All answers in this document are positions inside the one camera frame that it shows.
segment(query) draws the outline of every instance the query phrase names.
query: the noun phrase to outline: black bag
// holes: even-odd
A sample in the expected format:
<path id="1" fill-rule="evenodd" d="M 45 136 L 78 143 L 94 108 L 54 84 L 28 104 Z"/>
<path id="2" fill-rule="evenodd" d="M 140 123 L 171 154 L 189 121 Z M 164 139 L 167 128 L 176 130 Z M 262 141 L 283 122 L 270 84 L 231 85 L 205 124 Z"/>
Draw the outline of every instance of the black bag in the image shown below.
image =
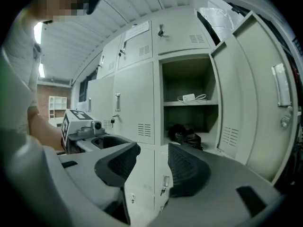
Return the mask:
<path id="1" fill-rule="evenodd" d="M 189 146 L 203 150 L 201 137 L 196 135 L 192 129 L 187 130 L 183 125 L 177 123 L 169 129 L 169 138 L 182 146 Z"/>

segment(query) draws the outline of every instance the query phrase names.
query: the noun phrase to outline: wire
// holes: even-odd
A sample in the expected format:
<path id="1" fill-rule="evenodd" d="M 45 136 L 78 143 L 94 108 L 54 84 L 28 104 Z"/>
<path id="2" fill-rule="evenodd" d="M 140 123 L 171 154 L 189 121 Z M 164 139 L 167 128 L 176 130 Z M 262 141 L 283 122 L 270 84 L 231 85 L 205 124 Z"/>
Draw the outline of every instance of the wire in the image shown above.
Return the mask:
<path id="1" fill-rule="evenodd" d="M 206 98 L 206 94 L 201 94 L 201 95 L 199 95 L 199 96 L 195 97 L 195 99 L 194 99 L 194 100 L 190 100 L 190 101 L 187 101 L 187 102 L 192 102 L 192 101 L 203 100 L 203 99 L 205 99 L 205 98 Z M 177 97 L 177 100 L 178 100 L 179 102 L 185 102 L 185 101 L 183 101 L 183 96 L 179 96 L 179 97 Z"/>

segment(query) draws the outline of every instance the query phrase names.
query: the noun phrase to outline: brick wall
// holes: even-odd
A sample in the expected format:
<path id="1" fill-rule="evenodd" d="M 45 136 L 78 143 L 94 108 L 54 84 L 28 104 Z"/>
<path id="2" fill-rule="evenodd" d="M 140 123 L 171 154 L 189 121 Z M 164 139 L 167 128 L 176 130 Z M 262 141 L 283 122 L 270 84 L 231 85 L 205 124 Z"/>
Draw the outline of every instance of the brick wall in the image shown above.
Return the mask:
<path id="1" fill-rule="evenodd" d="M 48 120 L 49 96 L 67 97 L 67 108 L 71 108 L 71 88 L 37 85 L 37 103 L 39 113 Z M 56 117 L 63 117 L 65 110 L 56 110 Z"/>

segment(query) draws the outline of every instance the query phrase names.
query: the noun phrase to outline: camera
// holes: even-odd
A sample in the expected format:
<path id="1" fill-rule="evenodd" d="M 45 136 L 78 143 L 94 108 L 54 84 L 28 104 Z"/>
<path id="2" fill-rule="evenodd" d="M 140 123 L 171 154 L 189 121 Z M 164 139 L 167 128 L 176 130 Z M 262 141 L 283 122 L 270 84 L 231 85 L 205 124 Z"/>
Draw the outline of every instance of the camera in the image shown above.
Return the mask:
<path id="1" fill-rule="evenodd" d="M 90 127 L 93 129 L 94 135 L 105 134 L 105 129 L 102 128 L 100 121 L 93 120 Z"/>

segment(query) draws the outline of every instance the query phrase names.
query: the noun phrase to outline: ceiling light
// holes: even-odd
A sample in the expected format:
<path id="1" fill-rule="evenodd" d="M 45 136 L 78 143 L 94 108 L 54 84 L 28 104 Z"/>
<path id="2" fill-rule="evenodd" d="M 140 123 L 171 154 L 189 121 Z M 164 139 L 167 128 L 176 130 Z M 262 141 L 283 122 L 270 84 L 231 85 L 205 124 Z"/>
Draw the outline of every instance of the ceiling light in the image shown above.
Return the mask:
<path id="1" fill-rule="evenodd" d="M 41 78 L 45 78 L 43 64 L 39 65 L 39 74 Z"/>
<path id="2" fill-rule="evenodd" d="M 38 44 L 41 44 L 41 33 L 42 33 L 42 23 L 39 22 L 34 27 L 35 40 Z"/>

